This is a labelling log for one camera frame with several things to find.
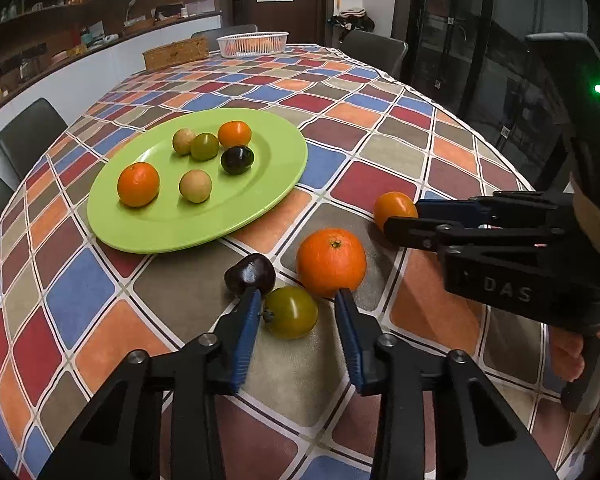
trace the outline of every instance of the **white basket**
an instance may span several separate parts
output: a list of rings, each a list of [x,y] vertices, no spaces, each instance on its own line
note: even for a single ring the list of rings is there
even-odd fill
[[[218,38],[222,57],[268,56],[285,51],[288,32],[250,32]]]

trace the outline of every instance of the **green tomato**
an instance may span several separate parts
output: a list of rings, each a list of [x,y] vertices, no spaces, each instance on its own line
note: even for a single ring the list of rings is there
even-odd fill
[[[274,336],[297,339],[315,326],[318,306],[304,288],[284,286],[265,298],[262,317]]]
[[[200,162],[214,158],[219,149],[220,143],[213,134],[200,134],[191,141],[191,156]]]

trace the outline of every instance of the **table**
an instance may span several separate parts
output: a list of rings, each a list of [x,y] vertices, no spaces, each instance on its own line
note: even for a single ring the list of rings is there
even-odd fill
[[[291,193],[247,227],[189,250],[142,256],[96,240],[86,201],[106,161],[143,131],[214,107],[267,110],[302,130],[308,163]],[[528,185],[466,124],[335,49],[296,45],[247,60],[215,54],[127,79],[59,137],[0,221],[1,455],[20,478],[35,478],[127,352],[173,351],[230,308],[228,267],[261,252],[278,285],[295,285],[299,243],[339,226],[366,249],[359,307],[419,348],[469,352],[565,473],[581,460],[598,416],[562,409],[545,327],[447,294],[435,257],[388,245],[372,222],[375,198],[389,190],[465,199],[496,189]],[[260,330],[244,388],[218,399],[229,480],[368,477],[379,399],[354,393],[333,310],[319,303],[318,323],[303,339]],[[165,436],[169,416],[167,406]],[[162,474],[168,479],[166,468]]]

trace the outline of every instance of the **tomato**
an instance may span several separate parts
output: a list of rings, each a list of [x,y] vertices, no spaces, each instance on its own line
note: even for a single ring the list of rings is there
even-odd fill
[[[189,155],[191,141],[196,134],[190,128],[181,128],[173,136],[173,151],[178,155]]]
[[[213,134],[200,134],[191,141],[191,156],[199,161],[211,160],[220,150],[220,143]]]
[[[213,183],[208,173],[202,170],[187,171],[180,179],[180,194],[189,202],[199,204],[211,195]]]
[[[274,336],[297,339],[317,323],[318,306],[304,288],[283,286],[265,298],[262,318]]]
[[[240,175],[247,171],[253,161],[255,155],[246,146],[232,146],[226,150],[220,157],[222,168],[231,175]]]
[[[417,218],[418,210],[413,200],[399,191],[390,191],[376,199],[374,221],[384,232],[384,223],[392,216],[410,216]]]
[[[248,286],[269,294],[276,286],[276,269],[264,254],[252,253],[224,273],[224,283],[236,296],[243,295]]]
[[[220,126],[218,140],[226,150],[238,144],[246,146],[251,142],[251,128],[242,121],[229,121]]]

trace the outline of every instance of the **colorful tile pattern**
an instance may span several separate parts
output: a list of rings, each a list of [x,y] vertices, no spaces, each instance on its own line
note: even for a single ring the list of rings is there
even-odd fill
[[[189,250],[138,256],[96,240],[86,202],[103,165],[143,131],[221,106],[275,113],[303,132],[309,157],[296,188],[250,225]],[[525,186],[446,110],[333,49],[289,46],[277,57],[213,57],[129,78],[62,134],[0,220],[1,455],[34,479],[126,352],[168,352],[213,326],[234,300],[222,284],[228,267],[259,251],[280,285],[293,284],[298,244],[339,226],[368,256],[359,306],[420,348],[471,353],[556,468],[568,466],[587,420],[558,402],[544,327],[447,294],[435,258],[389,246],[372,222],[375,198],[390,190],[416,200],[495,189]],[[244,389],[217,400],[230,480],[368,478],[378,399],[353,394],[332,307],[317,301],[309,337],[262,330]],[[433,478],[430,396],[425,408]],[[167,408],[163,445],[169,417]]]

